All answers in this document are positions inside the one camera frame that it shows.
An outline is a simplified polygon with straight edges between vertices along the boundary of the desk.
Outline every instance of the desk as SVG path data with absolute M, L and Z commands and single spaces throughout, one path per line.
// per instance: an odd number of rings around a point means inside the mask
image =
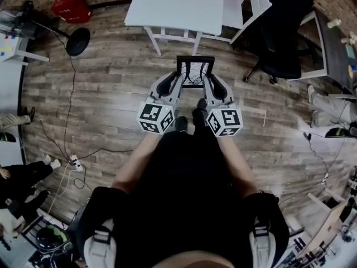
M 32 54 L 27 51 L 20 50 L 21 42 L 27 39 L 22 39 L 15 36 L 3 36 L 1 35 L 0 40 L 0 62 L 10 61 L 13 63 L 18 63 L 21 65 L 28 65 L 28 63 L 19 61 L 16 59 L 16 56 L 26 56 L 28 58 L 41 60 L 41 61 L 49 61 L 49 58 L 44 56 Z
M 176 28 L 220 35 L 224 0 L 133 0 L 125 18 L 126 26 L 144 26 L 161 55 L 150 27 Z
M 325 243 L 329 243 L 335 238 L 336 234 L 338 233 L 339 228 L 342 226 L 342 221 L 340 220 L 340 215 L 344 208 L 346 207 L 348 201 L 340 197 L 339 195 L 335 194 L 328 188 L 325 189 L 327 193 L 333 196 L 335 200 L 340 202 L 334 208 L 329 208 L 326 204 L 318 200 L 315 196 L 308 193 L 308 197 L 311 198 L 316 204 L 318 204 L 323 210 L 328 212 L 328 216 L 326 217 L 325 221 L 321 225 L 320 229 L 317 233 L 313 236 L 310 243 L 297 255 L 297 258 L 309 253 L 313 252 L 315 249 L 319 247 L 319 245 L 325 241 Z
M 350 93 L 353 93 L 354 80 L 349 77 L 348 66 L 357 65 L 357 60 L 349 59 L 346 45 L 341 43 L 341 39 L 344 38 L 345 35 L 338 27 L 328 28 L 327 23 L 330 22 L 330 20 L 317 9 L 307 15 L 301 24 L 312 19 L 315 19 L 317 30 L 319 32 L 324 68 L 309 73 L 303 73 L 300 79 L 329 76 Z M 357 58 L 356 49 L 355 47 L 352 48 L 355 57 Z

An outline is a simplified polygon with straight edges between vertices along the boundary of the chair leg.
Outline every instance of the chair leg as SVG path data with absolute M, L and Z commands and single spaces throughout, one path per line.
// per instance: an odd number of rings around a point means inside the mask
M 243 81 L 244 81 L 245 83 L 247 83 L 248 80 L 249 80 L 249 78 L 250 78 L 250 76 L 251 76 L 258 68 L 259 68 L 259 62 L 257 62 L 256 65 L 254 66 L 254 68 L 252 69 L 252 71 L 251 71 L 245 78 L 243 78 Z

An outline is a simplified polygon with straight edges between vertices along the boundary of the white chair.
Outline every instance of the white chair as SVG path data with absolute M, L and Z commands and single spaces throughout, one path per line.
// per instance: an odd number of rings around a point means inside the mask
M 216 35 L 202 35 L 202 38 L 220 40 L 232 44 L 254 20 L 272 5 L 269 0 L 250 0 L 253 15 L 247 22 L 243 23 L 243 2 L 244 0 L 224 0 L 222 25 L 240 29 L 232 39 L 226 39 Z

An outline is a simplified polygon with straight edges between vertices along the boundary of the white cable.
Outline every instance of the white cable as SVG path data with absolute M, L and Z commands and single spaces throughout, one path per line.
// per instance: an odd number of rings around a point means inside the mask
M 66 190 L 67 190 L 67 188 L 68 188 L 68 185 L 69 185 L 69 180 L 70 180 L 70 177 L 71 177 L 71 173 L 72 173 L 73 171 L 76 171 L 76 170 L 72 170 L 72 171 L 69 172 L 69 174 L 68 174 L 67 186 L 66 186 L 65 190 L 64 190 L 58 197 L 56 197 L 56 198 L 59 198 L 61 195 L 63 195 L 63 194 L 66 192 Z
M 61 188 L 61 184 L 62 184 L 62 182 L 63 182 L 63 179 L 65 178 L 66 171 L 67 171 L 67 168 L 68 168 L 69 163 L 70 163 L 70 161 L 67 163 L 67 166 L 66 166 L 66 169 L 65 169 L 65 171 L 64 171 L 64 173 L 63 173 L 61 182 L 60 182 L 60 184 L 59 184 L 59 186 L 58 186 L 58 190 L 57 190 L 57 192 L 56 192 L 56 196 L 54 197 L 54 201 L 52 202 L 52 204 L 51 204 L 51 206 L 50 206 L 50 209 L 49 209 L 49 211 L 47 212 L 47 215 L 49 215 L 49 213 L 50 213 L 50 211 L 51 211 L 51 209 L 52 209 L 53 204 L 55 203 L 56 199 L 58 198 L 58 193 L 59 193 L 59 191 L 60 191 L 60 188 Z

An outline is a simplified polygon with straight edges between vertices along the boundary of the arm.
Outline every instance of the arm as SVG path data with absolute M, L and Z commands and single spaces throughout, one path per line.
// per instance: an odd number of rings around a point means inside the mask
M 161 135 L 148 133 L 132 152 L 129 160 L 118 171 L 112 188 L 129 193 L 141 178 L 151 156 L 161 139 Z
M 245 198 L 251 194 L 259 193 L 253 172 L 233 138 L 221 137 L 217 138 L 217 140 L 240 196 Z

